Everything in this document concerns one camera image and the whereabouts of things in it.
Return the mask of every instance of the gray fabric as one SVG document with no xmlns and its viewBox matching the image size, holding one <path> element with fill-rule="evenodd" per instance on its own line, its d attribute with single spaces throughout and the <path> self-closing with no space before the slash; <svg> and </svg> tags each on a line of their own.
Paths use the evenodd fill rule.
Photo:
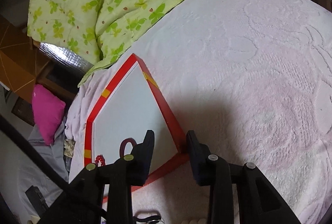
<svg viewBox="0 0 332 224">
<path fill-rule="evenodd" d="M 63 143 L 65 139 L 63 119 L 56 133 L 54 134 L 54 144 L 47 146 L 40 135 L 37 125 L 34 126 L 28 141 L 36 151 L 47 161 L 47 163 L 68 182 L 69 176 L 63 160 Z M 30 159 L 27 162 L 21 162 L 18 169 L 18 192 L 21 202 L 30 215 L 37 213 L 29 202 L 25 191 L 32 185 L 37 186 L 50 206 L 61 194 L 62 190 L 58 188 Z"/>
</svg>

